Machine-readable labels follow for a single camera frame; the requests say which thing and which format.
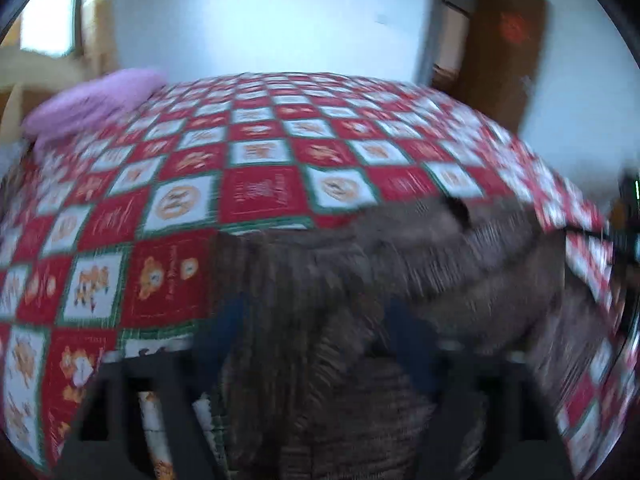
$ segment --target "door frame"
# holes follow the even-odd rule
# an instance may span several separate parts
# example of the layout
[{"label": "door frame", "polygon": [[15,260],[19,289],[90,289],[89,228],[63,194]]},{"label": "door frame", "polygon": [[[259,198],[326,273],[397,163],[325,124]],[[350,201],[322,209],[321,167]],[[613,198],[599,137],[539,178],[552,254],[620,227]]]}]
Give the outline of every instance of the door frame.
[{"label": "door frame", "polygon": [[414,83],[416,84],[429,86],[433,78],[433,63],[442,29],[441,1],[431,0],[431,10],[428,15],[429,24],[424,30],[422,48],[414,74]]}]

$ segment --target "christmas quilt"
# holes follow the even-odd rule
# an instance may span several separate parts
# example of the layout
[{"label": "christmas quilt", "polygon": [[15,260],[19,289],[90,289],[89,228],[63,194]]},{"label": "christmas quilt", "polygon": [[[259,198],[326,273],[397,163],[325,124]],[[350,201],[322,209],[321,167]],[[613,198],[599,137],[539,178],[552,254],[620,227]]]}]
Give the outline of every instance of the christmas quilt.
[{"label": "christmas quilt", "polygon": [[[545,228],[598,229],[579,190],[498,124],[428,88],[335,74],[242,74],[164,88],[48,153],[2,224],[0,420],[46,476],[106,352],[184,342],[206,316],[215,230],[311,229],[430,194],[517,196]],[[614,333],[610,248],[568,238],[569,266]],[[612,335],[558,413],[575,471],[604,457],[635,393],[637,339]],[[172,478],[154,394],[140,398],[156,473]],[[220,453],[206,398],[196,403]]]}]

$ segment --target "window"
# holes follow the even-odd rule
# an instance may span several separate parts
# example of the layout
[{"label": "window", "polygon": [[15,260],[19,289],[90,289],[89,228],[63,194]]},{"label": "window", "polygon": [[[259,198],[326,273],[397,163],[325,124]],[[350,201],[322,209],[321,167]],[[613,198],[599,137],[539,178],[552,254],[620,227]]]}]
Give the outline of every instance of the window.
[{"label": "window", "polygon": [[65,56],[74,47],[75,0],[29,0],[20,17],[20,48]]}]

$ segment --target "fuzzy brown throw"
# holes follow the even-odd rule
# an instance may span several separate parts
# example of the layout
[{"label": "fuzzy brown throw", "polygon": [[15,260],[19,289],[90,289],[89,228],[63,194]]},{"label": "fuzzy brown throw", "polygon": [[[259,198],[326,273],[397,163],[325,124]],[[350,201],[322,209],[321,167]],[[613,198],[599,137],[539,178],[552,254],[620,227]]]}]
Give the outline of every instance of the fuzzy brown throw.
[{"label": "fuzzy brown throw", "polygon": [[[543,234],[531,209],[509,201],[430,198],[364,210],[335,230],[217,234],[212,314],[230,294],[250,298],[222,379],[232,465],[291,479],[405,475],[433,406],[393,359],[368,353],[384,346],[391,294],[442,336],[528,352],[559,402],[602,336],[593,298],[565,272],[564,234]],[[545,352],[567,312],[582,323],[562,332],[571,355]]]}]

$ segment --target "wooden door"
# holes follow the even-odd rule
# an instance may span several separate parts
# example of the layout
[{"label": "wooden door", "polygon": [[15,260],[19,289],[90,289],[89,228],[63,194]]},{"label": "wooden door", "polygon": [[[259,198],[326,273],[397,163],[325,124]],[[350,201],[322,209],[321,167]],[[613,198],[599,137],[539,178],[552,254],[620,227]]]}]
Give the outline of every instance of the wooden door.
[{"label": "wooden door", "polygon": [[546,0],[477,0],[450,95],[517,134],[534,91]]}]

